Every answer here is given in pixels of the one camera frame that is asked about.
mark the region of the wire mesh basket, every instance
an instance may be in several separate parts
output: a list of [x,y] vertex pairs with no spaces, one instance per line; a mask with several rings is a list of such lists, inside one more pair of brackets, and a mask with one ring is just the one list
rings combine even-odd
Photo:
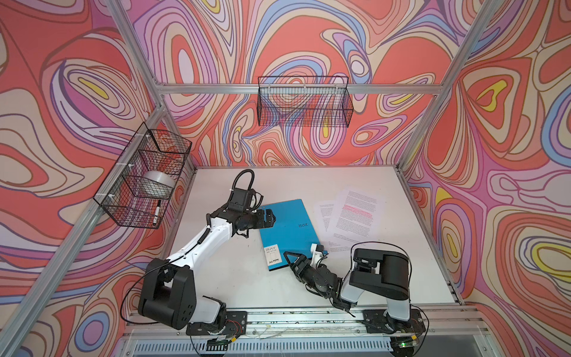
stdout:
[[190,149],[178,134],[147,128],[117,181],[94,199],[118,226],[158,228]]
[[348,127],[348,82],[341,75],[258,77],[258,125]]

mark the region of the marker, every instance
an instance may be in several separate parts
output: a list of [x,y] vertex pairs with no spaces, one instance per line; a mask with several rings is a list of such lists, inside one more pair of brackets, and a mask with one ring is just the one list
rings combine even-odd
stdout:
[[159,220],[159,209],[160,209],[160,200],[159,202],[156,204],[156,208],[155,208],[155,218],[152,219],[152,225],[156,226],[157,221]]

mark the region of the ventilation grate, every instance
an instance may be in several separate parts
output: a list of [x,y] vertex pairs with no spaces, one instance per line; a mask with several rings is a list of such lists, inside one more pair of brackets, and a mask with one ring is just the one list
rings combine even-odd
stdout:
[[[238,339],[227,351],[207,351],[206,340],[194,340],[199,353],[209,354],[264,354],[280,352],[383,352],[392,351],[391,338],[341,337],[341,338],[265,338]],[[190,340],[139,340],[134,356],[195,354]]]

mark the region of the blue folder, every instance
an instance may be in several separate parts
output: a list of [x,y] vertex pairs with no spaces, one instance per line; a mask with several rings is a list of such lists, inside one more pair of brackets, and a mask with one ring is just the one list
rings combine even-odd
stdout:
[[266,204],[260,208],[270,208],[276,216],[276,223],[272,228],[260,230],[268,269],[287,266],[283,256],[285,251],[305,254],[311,259],[311,244],[319,244],[319,238],[301,199]]

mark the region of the swirly pattern wall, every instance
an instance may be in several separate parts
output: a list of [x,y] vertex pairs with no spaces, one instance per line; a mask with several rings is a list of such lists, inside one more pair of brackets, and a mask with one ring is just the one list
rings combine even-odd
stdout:
[[[449,0],[140,0],[128,14],[162,83],[346,74],[351,83],[430,84],[442,80],[479,8]],[[198,166],[392,165],[429,101],[356,94],[348,129],[264,129],[255,95],[165,99]]]
[[[105,3],[0,2],[0,327],[154,108]],[[111,354],[187,181],[156,231],[101,219],[18,356]]]
[[571,353],[571,5],[506,1],[406,175],[508,356]]

